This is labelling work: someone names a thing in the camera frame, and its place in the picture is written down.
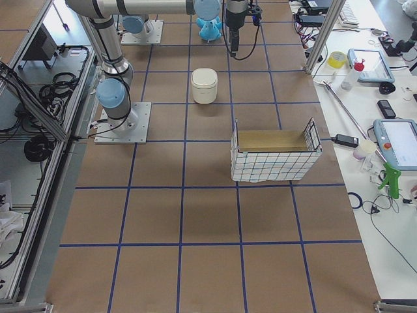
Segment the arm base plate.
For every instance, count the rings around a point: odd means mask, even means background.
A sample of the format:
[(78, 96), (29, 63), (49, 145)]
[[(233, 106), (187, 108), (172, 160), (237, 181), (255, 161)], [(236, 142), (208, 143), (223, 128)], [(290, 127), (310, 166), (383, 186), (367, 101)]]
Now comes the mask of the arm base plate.
[(144, 21), (141, 16), (125, 16), (122, 21), (124, 31), (121, 38), (121, 44), (159, 44), (162, 39), (163, 25), (163, 20)]
[(130, 144), (146, 143), (149, 120), (151, 116), (150, 102), (133, 102), (130, 115), (119, 128), (110, 131), (116, 127), (115, 121), (100, 123), (97, 131), (99, 135), (94, 137), (96, 144)]

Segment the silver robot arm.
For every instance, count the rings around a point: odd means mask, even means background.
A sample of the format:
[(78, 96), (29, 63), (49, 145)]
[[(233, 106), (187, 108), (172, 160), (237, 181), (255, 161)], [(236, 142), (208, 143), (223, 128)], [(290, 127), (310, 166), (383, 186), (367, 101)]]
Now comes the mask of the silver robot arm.
[(102, 57), (105, 79), (96, 94), (108, 117), (110, 134), (131, 134), (139, 117), (132, 109), (130, 85), (133, 68), (124, 57), (115, 29), (114, 15), (196, 13), (194, 1), (67, 1), (66, 5), (88, 19), (85, 31), (96, 41), (95, 52)]

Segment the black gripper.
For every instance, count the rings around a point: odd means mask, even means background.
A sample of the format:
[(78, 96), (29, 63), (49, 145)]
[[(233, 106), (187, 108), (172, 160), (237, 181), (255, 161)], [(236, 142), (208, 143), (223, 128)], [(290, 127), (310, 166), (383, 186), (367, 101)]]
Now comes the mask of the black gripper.
[(226, 1), (225, 23), (230, 29), (240, 29), (244, 25), (244, 0)]

